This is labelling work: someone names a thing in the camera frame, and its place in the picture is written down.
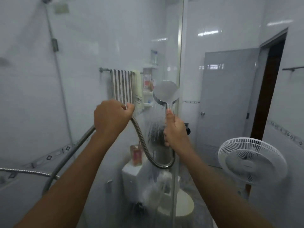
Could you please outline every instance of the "door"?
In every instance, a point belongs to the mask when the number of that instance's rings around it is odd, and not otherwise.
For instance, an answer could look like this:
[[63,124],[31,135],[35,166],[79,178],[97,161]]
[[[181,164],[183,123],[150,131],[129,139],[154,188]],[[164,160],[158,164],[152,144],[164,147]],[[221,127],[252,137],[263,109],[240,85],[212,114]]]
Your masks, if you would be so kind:
[[226,140],[242,137],[259,49],[205,54],[196,149],[220,167],[217,153]]

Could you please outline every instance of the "glass panel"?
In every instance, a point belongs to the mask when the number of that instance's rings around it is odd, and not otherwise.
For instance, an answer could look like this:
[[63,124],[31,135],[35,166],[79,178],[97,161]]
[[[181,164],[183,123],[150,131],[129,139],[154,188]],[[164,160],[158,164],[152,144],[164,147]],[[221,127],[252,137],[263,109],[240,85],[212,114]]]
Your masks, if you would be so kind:
[[[134,116],[147,147],[161,164],[173,158],[164,146],[165,108],[154,101],[153,88],[162,80],[179,85],[182,3],[68,0],[47,5],[73,142],[93,124],[92,112],[101,101],[127,97],[119,94],[115,80],[122,71],[125,77],[132,71]],[[134,166],[130,146],[138,144],[130,122],[99,168],[84,210],[88,227],[172,226],[178,160],[169,170],[158,169],[145,156]]]

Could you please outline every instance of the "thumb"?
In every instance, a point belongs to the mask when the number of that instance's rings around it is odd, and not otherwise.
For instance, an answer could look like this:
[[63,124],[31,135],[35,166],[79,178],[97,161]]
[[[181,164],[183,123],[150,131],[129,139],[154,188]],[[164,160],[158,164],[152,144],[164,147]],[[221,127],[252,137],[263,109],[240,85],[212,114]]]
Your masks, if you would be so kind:
[[167,109],[166,120],[168,126],[174,125],[174,115],[170,109]]
[[129,117],[132,117],[134,110],[135,110],[135,106],[133,104],[131,104],[131,103],[127,103],[126,114]]

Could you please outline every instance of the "hand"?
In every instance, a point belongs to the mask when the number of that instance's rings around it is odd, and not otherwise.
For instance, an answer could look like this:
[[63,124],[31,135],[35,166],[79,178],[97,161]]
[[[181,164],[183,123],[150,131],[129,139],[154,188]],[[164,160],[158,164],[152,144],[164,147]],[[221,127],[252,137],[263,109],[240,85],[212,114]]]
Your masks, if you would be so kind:
[[116,139],[132,118],[134,109],[131,103],[126,107],[117,100],[103,101],[94,111],[96,134]]
[[167,109],[166,124],[167,127],[164,130],[165,146],[171,146],[177,153],[191,147],[183,120],[177,115],[173,115],[170,109]]

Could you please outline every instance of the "electric fan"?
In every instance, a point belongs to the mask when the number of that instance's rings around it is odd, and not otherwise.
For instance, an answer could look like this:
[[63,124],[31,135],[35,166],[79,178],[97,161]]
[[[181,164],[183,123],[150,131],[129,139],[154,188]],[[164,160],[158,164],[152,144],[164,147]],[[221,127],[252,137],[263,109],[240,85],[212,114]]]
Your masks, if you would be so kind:
[[224,142],[218,159],[223,170],[249,184],[276,183],[287,175],[283,155],[272,145],[254,138],[233,138]]

